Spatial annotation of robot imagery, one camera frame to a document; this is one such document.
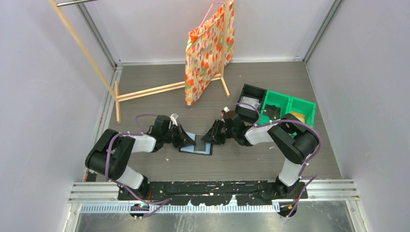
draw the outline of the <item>green bin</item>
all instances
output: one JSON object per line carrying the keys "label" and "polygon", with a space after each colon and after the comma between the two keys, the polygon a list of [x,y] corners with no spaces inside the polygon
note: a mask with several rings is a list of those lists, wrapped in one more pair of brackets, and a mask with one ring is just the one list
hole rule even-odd
{"label": "green bin", "polygon": [[309,126],[315,124],[316,103],[292,97],[287,113],[292,111],[305,115],[305,123]]}
{"label": "green bin", "polygon": [[265,105],[274,105],[276,107],[279,107],[280,108],[279,116],[283,117],[285,114],[289,112],[291,98],[292,98],[291,96],[268,90],[266,92],[265,101],[262,106],[261,120],[259,121],[258,124],[259,125],[265,124],[265,123],[268,123],[270,120],[268,116],[264,115]]}

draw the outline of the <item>shopping bag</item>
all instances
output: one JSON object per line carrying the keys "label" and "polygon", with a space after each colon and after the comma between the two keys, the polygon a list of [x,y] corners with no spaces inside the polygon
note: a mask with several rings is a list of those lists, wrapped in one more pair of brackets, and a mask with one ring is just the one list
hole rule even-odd
{"label": "shopping bag", "polygon": [[225,64],[234,57],[234,0],[230,1],[228,34],[223,39],[223,4],[202,25],[189,32],[185,62],[185,103],[193,104],[220,72],[222,42],[226,43]]}

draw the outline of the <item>metal frame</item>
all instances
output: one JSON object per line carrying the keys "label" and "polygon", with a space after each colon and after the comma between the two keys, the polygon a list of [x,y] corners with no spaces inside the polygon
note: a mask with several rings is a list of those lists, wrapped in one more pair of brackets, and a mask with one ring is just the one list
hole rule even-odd
{"label": "metal frame", "polygon": [[108,62],[111,64],[113,69],[115,69],[117,66],[117,63],[115,62],[114,57],[112,56],[110,50],[108,49],[107,44],[105,43],[102,35],[100,34],[100,31],[98,31],[97,25],[95,25],[94,20],[92,19],[86,5],[84,3],[78,3],[76,4],[76,7],[78,11],[80,12],[80,14],[82,15],[85,23],[87,24],[89,30],[91,31],[92,35],[97,41],[98,46],[100,46]]}
{"label": "metal frame", "polygon": [[335,0],[330,8],[329,12],[327,13],[321,27],[319,28],[318,33],[316,34],[315,38],[313,39],[312,44],[310,45],[309,49],[307,50],[306,56],[303,59],[303,62],[306,64],[310,57],[312,56],[313,52],[315,51],[317,45],[319,44],[320,40],[322,39],[323,34],[329,27],[330,23],[332,22],[333,18],[335,17],[340,5],[344,0]]}
{"label": "metal frame", "polygon": [[[131,206],[140,203],[140,201],[119,201],[117,199],[119,187],[113,182],[75,182],[71,191],[68,208],[69,212],[66,217],[64,231],[74,232],[78,218],[81,213],[125,213],[128,214]],[[351,212],[351,218],[355,229],[360,230],[361,216],[357,209],[356,202],[359,197],[352,180],[314,180],[307,187],[309,198],[301,201],[346,201]],[[165,205],[158,210],[157,214],[183,214],[183,213],[243,213],[259,212],[269,213],[276,212],[275,203],[291,202],[293,199],[277,199],[272,201],[272,205],[263,206],[237,206],[236,199],[233,197],[228,205],[225,206],[186,206]],[[155,210],[157,206],[151,206],[150,211]]]}
{"label": "metal frame", "polygon": [[57,6],[69,6],[69,5],[74,5],[74,4],[80,4],[83,2],[88,2],[88,1],[97,1],[97,0],[78,0],[78,1],[69,1],[69,2],[63,2],[63,3],[58,3]]}

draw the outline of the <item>wooden dowel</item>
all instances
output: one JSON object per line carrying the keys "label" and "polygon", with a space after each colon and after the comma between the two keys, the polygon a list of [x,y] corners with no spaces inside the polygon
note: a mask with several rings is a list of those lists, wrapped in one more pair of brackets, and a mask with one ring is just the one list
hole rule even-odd
{"label": "wooden dowel", "polygon": [[223,73],[225,71],[225,53],[226,53],[226,38],[228,37],[228,23],[229,23],[229,2],[230,0],[225,0],[225,7],[223,13],[223,36],[222,36],[222,50],[220,55],[220,76],[223,78]]}
{"label": "wooden dowel", "polygon": [[155,91],[155,90],[162,90],[162,89],[172,88],[172,87],[180,86],[180,85],[185,86],[185,81],[181,81],[181,82],[177,82],[177,83],[173,83],[173,84],[169,84],[169,85],[165,85],[165,86],[155,87],[155,88],[149,88],[149,89],[137,91],[137,92],[134,92],[134,93],[127,93],[127,94],[119,95],[118,98],[119,99],[128,98],[128,97],[132,97],[132,96],[135,96],[135,95],[152,92],[152,91]]}
{"label": "wooden dowel", "polygon": [[118,81],[115,81],[115,93],[116,93],[116,116],[117,116],[117,123],[121,123],[121,112],[119,109],[119,100],[118,100],[118,95],[119,95],[119,87],[118,87]]}
{"label": "wooden dowel", "polygon": [[84,42],[81,40],[80,35],[78,35],[77,31],[75,31],[73,25],[71,22],[68,20],[67,16],[65,13],[57,6],[56,0],[48,0],[51,6],[53,7],[54,11],[57,13],[57,15],[60,17],[61,21],[67,28],[67,30],[70,32],[74,40],[77,42],[78,46],[81,48],[83,51],[84,55],[87,57],[88,61],[94,68],[95,72],[98,74],[102,82],[104,83],[105,87],[107,88],[108,92],[110,92],[111,96],[115,99],[117,99],[113,89],[111,88],[110,84],[108,83],[107,79],[105,78],[103,72],[101,71],[100,67],[97,65],[97,62],[95,62],[94,58],[92,57],[91,53],[88,51],[86,45]]}
{"label": "wooden dowel", "polygon": [[226,97],[230,97],[230,93],[228,87],[226,86],[225,79],[224,79],[224,72],[225,72],[225,53],[226,53],[226,38],[228,37],[228,24],[229,24],[229,3],[230,0],[225,0],[224,6],[224,16],[223,16],[223,37],[222,37],[222,51],[220,56],[220,80],[222,82],[223,89],[225,90]]}
{"label": "wooden dowel", "polygon": [[[210,81],[216,81],[216,80],[220,80],[220,74],[219,73],[216,74],[214,77],[212,77]],[[155,91],[148,91],[150,89],[146,89],[146,90],[142,90],[142,91],[138,91],[138,92],[134,92],[134,93],[119,95],[118,96],[118,101],[123,102],[123,101],[131,100],[131,99],[135,99],[135,98],[140,98],[140,97],[144,97],[144,96],[148,96],[148,95],[152,95],[152,94],[167,92],[167,91],[170,91],[170,90],[174,90],[174,89],[178,89],[178,88],[184,88],[184,87],[185,87],[185,81],[182,81],[182,82],[178,82],[178,83],[174,83],[174,84],[170,84],[170,85],[166,85],[166,86],[150,88],[150,89],[155,89]]]}

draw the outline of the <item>wooden rack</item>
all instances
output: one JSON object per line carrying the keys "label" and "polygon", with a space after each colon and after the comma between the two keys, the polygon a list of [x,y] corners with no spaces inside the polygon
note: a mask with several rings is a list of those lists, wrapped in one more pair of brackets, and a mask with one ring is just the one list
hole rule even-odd
{"label": "wooden rack", "polygon": [[[100,77],[101,81],[104,83],[105,87],[107,88],[108,92],[111,94],[115,101],[115,106],[116,106],[116,116],[117,116],[117,122],[121,122],[121,113],[120,113],[120,102],[135,99],[135,98],[140,98],[152,94],[157,94],[157,93],[162,93],[162,92],[167,92],[170,90],[178,89],[178,88],[184,88],[185,87],[185,81],[173,83],[170,85],[164,85],[160,87],[155,87],[155,88],[149,88],[133,93],[127,93],[127,94],[119,94],[119,83],[115,81],[115,86],[114,89],[111,88],[110,84],[107,81],[107,78],[104,76],[103,72],[101,71],[100,67],[98,66],[97,62],[95,61],[94,57],[91,55],[87,47],[85,46],[84,42],[81,40],[80,35],[77,33],[77,31],[74,29],[73,25],[71,22],[68,20],[67,16],[61,9],[61,6],[67,6],[67,5],[73,5],[73,4],[78,4],[78,3],[83,3],[87,1],[95,1],[95,0],[78,0],[78,1],[71,1],[71,2],[66,2],[66,3],[57,3],[56,0],[48,0],[50,4],[52,5],[53,9],[57,13],[57,15],[60,17],[61,21],[67,28],[67,30],[70,32],[74,40],[77,42],[78,46],[80,49],[83,51],[84,55],[94,68],[95,72],[97,75]],[[224,12],[229,12],[229,3],[230,0],[225,0],[225,6],[224,6]],[[228,34],[228,18],[229,17],[224,17],[224,22],[223,22],[223,39],[222,41],[226,41],[227,34]],[[220,72],[215,75],[214,77],[211,78],[211,81],[216,81],[220,80],[222,83],[222,86],[225,90],[225,94],[227,97],[230,96],[228,87],[226,86],[225,79],[224,79],[224,69],[225,69],[225,51],[226,51],[226,43],[222,43],[222,50],[221,50],[221,64],[220,64]]]}

